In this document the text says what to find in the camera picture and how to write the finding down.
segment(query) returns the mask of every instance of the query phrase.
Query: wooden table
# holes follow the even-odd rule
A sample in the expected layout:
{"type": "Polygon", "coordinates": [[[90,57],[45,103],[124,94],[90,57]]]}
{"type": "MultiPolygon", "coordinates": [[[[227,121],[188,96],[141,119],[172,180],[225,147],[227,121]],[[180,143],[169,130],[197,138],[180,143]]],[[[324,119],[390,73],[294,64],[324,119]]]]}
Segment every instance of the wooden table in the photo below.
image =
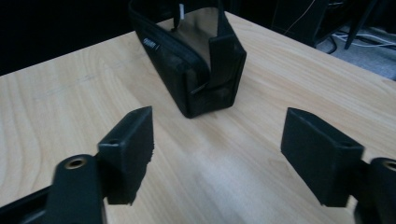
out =
{"type": "Polygon", "coordinates": [[[0,205],[152,105],[155,149],[134,205],[109,223],[353,223],[320,206],[280,153],[287,107],[312,112],[396,158],[396,82],[228,14],[247,51],[233,107],[185,119],[135,33],[0,77],[0,205]]]}

